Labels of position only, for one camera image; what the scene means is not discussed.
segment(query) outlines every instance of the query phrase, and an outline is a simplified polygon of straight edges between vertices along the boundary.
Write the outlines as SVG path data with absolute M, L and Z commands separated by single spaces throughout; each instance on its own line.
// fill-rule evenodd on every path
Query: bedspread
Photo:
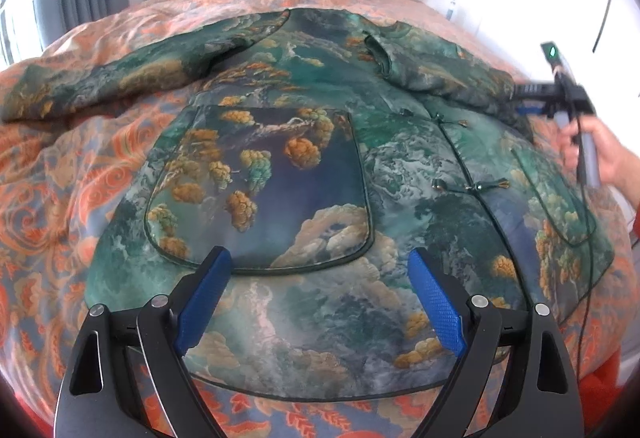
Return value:
M 401 20 L 459 44 L 518 77 L 472 37 L 412 0 L 149 0 L 78 27 L 49 47 L 38 66 L 89 75 L 96 66 L 176 34 L 224 18 L 292 6 L 345 8 L 380 24 Z M 28 67 L 28 62 L 19 63 L 0 75 L 3 102 L 8 90 L 20 92 L 16 85 Z M 193 88 L 187 86 L 91 105 L 78 113 L 70 110 L 64 121 L 31 120 L 1 127 L 0 371 L 46 421 L 52 421 L 66 358 L 86 315 L 84 286 L 98 238 L 156 139 L 192 95 Z M 38 114 L 47 118 L 54 107 L 39 102 Z M 554 125 L 538 119 L 532 119 L 532 124 L 538 146 L 557 157 L 552 143 Z M 594 287 L 584 340 L 584 373 L 617 347 L 628 320 L 635 315 L 638 299 L 617 205 L 606 191 L 592 193 L 590 203 L 616 256 Z M 581 303 L 562 326 L 574 361 L 583 317 Z M 132 359 L 140 364 L 135 354 Z M 502 367 L 494 368 L 476 426 L 486 423 Z M 136 370 L 146 390 L 150 419 L 166 430 L 142 364 Z M 408 436 L 438 391 L 434 388 L 382 400 L 300 404 L 199 386 L 230 436 L 270 436 L 276 426 L 277 435 L 284 437 Z

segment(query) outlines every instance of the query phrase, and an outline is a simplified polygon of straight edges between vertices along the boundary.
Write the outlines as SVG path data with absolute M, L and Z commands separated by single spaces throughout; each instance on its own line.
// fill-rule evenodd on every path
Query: cable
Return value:
M 580 124 L 580 116 L 576 114 L 575 106 L 572 104 L 572 114 L 578 123 L 578 149 L 580 150 L 580 155 L 584 157 L 583 147 L 582 147 L 582 126 Z M 580 184 L 580 194 L 582 195 L 582 203 L 584 205 L 584 223 L 586 225 L 587 234 L 591 232 L 590 229 L 590 218 L 589 218 L 589 207 L 587 205 L 587 194 L 584 187 L 584 184 L 578 182 Z M 593 241 L 591 237 L 587 239 L 587 245 L 589 247 L 589 285 L 587 290 L 587 301 L 584 309 L 584 319 L 582 320 L 582 328 L 580 329 L 580 336 L 578 337 L 578 356 L 575 365 L 575 378 L 578 382 L 580 382 L 580 369 L 582 367 L 582 341 L 584 339 L 584 332 L 587 327 L 587 319 L 589 318 L 589 311 L 591 309 L 591 291 L 593 290 Z

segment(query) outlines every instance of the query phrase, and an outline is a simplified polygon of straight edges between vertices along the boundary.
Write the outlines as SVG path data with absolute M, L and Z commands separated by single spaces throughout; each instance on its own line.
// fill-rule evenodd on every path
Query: forearm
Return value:
M 628 149 L 626 153 L 614 185 L 626 201 L 638 210 L 640 207 L 640 158 Z

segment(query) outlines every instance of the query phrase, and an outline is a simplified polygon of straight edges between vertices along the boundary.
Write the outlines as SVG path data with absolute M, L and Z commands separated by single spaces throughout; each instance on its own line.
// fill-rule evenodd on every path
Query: handheld device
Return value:
M 549 42 L 541 46 L 554 72 L 554 82 L 516 84 L 511 93 L 511 100 L 538 103 L 533 107 L 521 108 L 520 111 L 544 114 L 548 118 L 553 118 L 560 128 L 564 128 L 581 114 L 595 114 L 589 95 L 582 86 L 575 83 L 571 69 L 556 44 Z M 578 182 L 587 187 L 599 188 L 601 183 L 598 153 L 591 133 L 580 132 L 574 138 L 574 143 L 580 149 Z
M 55 438 L 167 438 L 148 426 L 126 346 L 142 349 L 176 438 L 226 438 L 181 357 L 200 341 L 230 273 L 229 253 L 217 246 L 170 295 L 119 312 L 93 306 L 62 381 Z M 547 306 L 510 310 L 469 296 L 423 248 L 411 252 L 408 274 L 442 345 L 458 358 L 412 438 L 465 436 L 499 346 L 511 346 L 502 389 L 489 425 L 473 437 L 584 437 L 574 371 Z

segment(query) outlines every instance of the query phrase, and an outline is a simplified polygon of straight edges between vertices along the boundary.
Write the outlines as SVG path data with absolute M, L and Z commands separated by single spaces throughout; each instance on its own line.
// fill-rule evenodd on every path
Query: fingers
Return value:
M 563 147 L 561 151 L 564 166 L 567 169 L 576 169 L 578 167 L 578 155 L 580 154 L 580 149 L 577 145 L 568 145 Z
M 590 133 L 607 130 L 602 121 L 597 116 L 593 116 L 591 114 L 585 114 L 580 117 L 580 127 L 582 128 L 582 132 Z M 561 136 L 568 136 L 569 138 L 577 134 L 578 121 L 575 118 L 567 126 L 564 126 L 564 128 L 560 130 Z
M 565 147 L 569 147 L 573 144 L 571 137 L 568 134 L 559 134 L 558 135 L 558 145 L 560 150 L 563 150 Z

